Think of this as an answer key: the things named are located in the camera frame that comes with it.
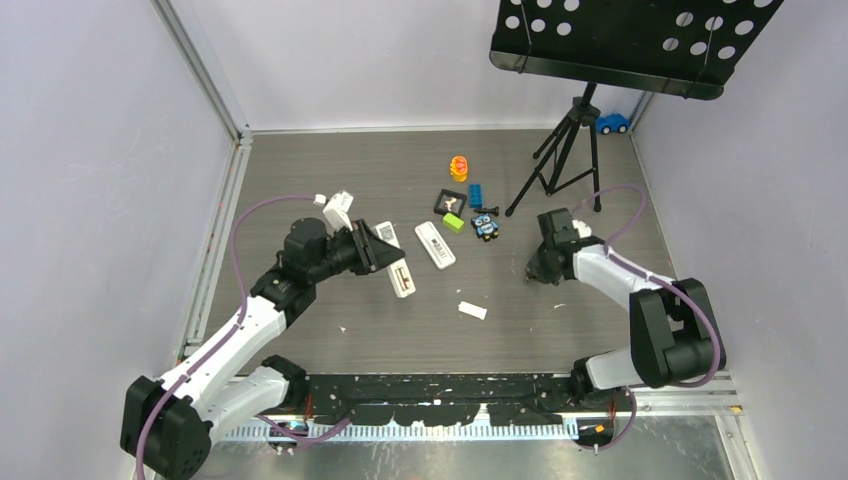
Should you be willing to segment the white remote control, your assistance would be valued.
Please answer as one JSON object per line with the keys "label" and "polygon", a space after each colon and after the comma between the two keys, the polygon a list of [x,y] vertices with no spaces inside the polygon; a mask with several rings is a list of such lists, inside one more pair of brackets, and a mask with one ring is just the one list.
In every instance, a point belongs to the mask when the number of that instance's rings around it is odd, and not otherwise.
{"label": "white remote control", "polygon": [[[377,224],[375,226],[375,232],[382,241],[385,241],[396,248],[401,247],[391,221],[384,221]],[[407,298],[416,292],[412,275],[404,258],[393,262],[387,268],[387,271],[392,288],[398,298]]]}
{"label": "white remote control", "polygon": [[417,225],[414,232],[437,269],[444,270],[456,263],[456,256],[431,221]]}

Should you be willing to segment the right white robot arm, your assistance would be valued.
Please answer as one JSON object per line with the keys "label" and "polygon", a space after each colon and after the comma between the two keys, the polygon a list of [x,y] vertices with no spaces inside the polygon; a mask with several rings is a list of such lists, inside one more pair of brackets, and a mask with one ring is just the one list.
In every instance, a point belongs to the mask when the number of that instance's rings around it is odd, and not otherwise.
{"label": "right white robot arm", "polygon": [[706,287],[648,272],[618,255],[566,209],[537,217],[542,242],[526,265],[526,277],[557,285],[591,286],[628,315],[629,343],[574,362],[571,397],[596,410],[611,390],[644,385],[691,388],[726,365],[726,352]]}

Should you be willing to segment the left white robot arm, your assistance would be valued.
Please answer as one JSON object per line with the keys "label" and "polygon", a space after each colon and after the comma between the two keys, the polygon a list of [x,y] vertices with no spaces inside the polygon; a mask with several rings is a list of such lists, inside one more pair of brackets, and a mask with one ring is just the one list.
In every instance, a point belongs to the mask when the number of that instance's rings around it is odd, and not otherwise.
{"label": "left white robot arm", "polygon": [[135,458],[137,473],[190,479],[213,445],[248,419],[274,407],[298,412],[308,383],[293,362],[273,355],[247,379],[233,377],[305,312],[320,282],[345,272],[376,273],[404,257],[363,220],[334,233],[317,218],[295,221],[275,263],[228,322],[173,369],[128,387],[119,445]]}

